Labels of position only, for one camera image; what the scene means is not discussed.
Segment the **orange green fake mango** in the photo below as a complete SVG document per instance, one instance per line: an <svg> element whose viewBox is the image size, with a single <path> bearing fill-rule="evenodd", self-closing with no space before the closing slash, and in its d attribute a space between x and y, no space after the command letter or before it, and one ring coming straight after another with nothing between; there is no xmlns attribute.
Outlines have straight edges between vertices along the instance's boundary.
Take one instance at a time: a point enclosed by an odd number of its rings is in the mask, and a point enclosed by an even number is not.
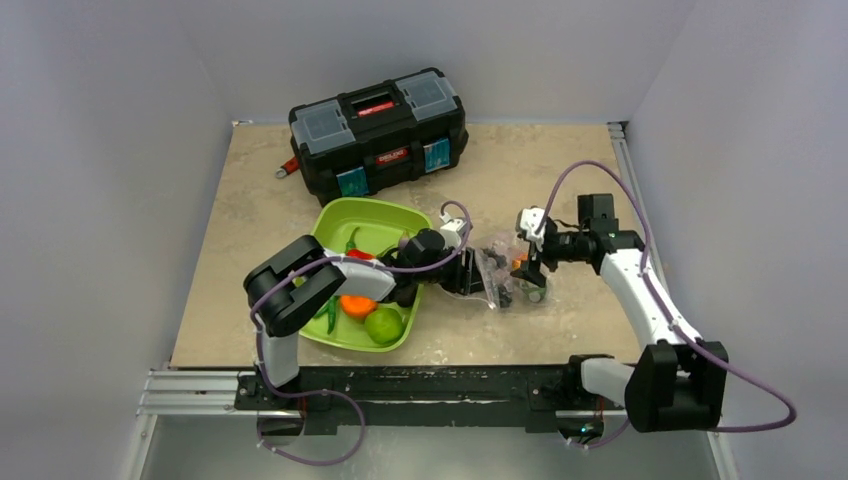
<svg viewBox="0 0 848 480"><path fill-rule="evenodd" d="M521 272L525 271L529 266L529 257L527 253L522 253L517 255L512 260L512 271L513 272Z"/></svg>

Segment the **orange fake fruit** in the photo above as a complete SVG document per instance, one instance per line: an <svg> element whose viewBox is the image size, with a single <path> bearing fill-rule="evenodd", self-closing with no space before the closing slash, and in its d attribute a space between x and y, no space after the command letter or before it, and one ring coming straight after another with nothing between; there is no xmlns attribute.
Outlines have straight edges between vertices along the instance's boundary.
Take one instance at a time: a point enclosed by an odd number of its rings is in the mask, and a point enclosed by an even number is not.
<svg viewBox="0 0 848 480"><path fill-rule="evenodd" d="M342 295L339 297L339 306L348 318L362 323L378 308L379 303L367 297Z"/></svg>

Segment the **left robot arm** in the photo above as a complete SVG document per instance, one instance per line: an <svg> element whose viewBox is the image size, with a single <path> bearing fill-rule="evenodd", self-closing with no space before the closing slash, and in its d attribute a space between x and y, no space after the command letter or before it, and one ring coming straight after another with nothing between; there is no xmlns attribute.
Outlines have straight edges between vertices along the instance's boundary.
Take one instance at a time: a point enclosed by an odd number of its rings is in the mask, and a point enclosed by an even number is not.
<svg viewBox="0 0 848 480"><path fill-rule="evenodd" d="M259 395L272 408L297 399L297 334L335 296L377 303L413 301L422 284L460 296L484 289L467 235L448 239L425 228L374 258L323 247L303 235L250 271L243 288L256 335Z"/></svg>

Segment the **green fake apple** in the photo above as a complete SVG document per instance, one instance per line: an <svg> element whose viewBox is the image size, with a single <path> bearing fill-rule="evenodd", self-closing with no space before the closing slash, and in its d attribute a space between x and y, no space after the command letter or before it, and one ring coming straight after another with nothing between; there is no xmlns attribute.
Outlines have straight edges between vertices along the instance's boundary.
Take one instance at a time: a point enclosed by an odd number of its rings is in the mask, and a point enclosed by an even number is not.
<svg viewBox="0 0 848 480"><path fill-rule="evenodd" d="M402 315L390 308L374 310L365 318L363 325L369 338L379 345L396 342L405 331Z"/></svg>

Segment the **green plastic tray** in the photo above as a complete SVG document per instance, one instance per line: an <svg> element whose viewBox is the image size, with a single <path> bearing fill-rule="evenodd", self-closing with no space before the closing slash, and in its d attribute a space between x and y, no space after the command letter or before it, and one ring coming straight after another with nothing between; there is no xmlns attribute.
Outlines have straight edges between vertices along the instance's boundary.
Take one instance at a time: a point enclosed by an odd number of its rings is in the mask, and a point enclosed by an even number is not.
<svg viewBox="0 0 848 480"><path fill-rule="evenodd" d="M411 237L431 226L430 218L418 210L382 200L344 197L331 201L322 209L311 234L327 249L335 253L345 253L346 242L353 229L359 227L360 231L356 237L358 249L378 255L396 246L403 236ZM326 320L319 318L310 320L300 330L300 336L325 345L358 352L392 351L402 345L409 336L423 299L423 291L422 287L416 291L415 301L409 307L401 307L395 303L381 306L397 310L403 317L404 334L392 344L374 343L367 335L363 322L348 318L341 308L338 308L337 325L332 334L326 334Z"/></svg>

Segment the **black fake grapes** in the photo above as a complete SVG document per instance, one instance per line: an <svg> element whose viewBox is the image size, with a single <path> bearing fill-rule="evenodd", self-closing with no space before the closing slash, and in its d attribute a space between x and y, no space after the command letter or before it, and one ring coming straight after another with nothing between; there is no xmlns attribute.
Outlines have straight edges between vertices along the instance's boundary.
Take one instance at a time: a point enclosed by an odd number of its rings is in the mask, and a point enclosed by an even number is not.
<svg viewBox="0 0 848 480"><path fill-rule="evenodd" d="M490 303L498 309L511 307L515 300L516 285L507 257L493 247L486 247L480 250L479 260L481 278Z"/></svg>

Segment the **red fake food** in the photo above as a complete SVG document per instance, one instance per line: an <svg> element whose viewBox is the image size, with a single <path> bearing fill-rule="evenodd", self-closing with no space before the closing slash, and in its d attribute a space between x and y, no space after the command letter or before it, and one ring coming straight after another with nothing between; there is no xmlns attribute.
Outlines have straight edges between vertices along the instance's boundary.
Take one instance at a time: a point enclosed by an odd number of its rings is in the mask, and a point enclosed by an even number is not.
<svg viewBox="0 0 848 480"><path fill-rule="evenodd" d="M372 254L370 254L370 253L368 253L368 252L362 251L362 250L360 250L360 249L358 249L358 248L352 248L352 249L349 249L349 250L346 252L346 255L347 255L347 256L349 256L349 257L352 257L352 258L357 258L357 259L367 260L367 261L370 261L370 260L374 260L374 259L375 259L375 256L374 256L374 255L372 255Z"/></svg>

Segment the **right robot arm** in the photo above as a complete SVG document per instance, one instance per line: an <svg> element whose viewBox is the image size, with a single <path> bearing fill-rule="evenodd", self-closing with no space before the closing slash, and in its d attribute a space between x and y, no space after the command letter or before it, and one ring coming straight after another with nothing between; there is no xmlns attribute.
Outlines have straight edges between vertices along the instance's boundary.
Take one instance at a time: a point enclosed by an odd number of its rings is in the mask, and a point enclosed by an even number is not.
<svg viewBox="0 0 848 480"><path fill-rule="evenodd" d="M544 287L543 267L590 265L615 295L642 347L634 365L605 354L571 356L561 381L569 404L584 407L604 397L623 407L642 433L718 425L727 373L710 359L725 361L727 351L720 342L703 340L661 292L640 234L620 228L612 195L579 196L578 223L565 229L544 209L525 208L516 231L529 250L514 278Z"/></svg>

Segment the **clear zip top bag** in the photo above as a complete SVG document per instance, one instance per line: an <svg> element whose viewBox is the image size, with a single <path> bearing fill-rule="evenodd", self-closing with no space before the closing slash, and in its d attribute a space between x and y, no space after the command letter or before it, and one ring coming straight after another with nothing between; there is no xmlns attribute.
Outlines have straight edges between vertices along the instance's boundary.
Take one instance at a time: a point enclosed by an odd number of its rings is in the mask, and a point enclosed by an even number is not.
<svg viewBox="0 0 848 480"><path fill-rule="evenodd" d="M512 276L528 259L526 244L516 235L500 232L480 237L470 248L474 258L466 299L502 311L528 311L545 301L546 288Z"/></svg>

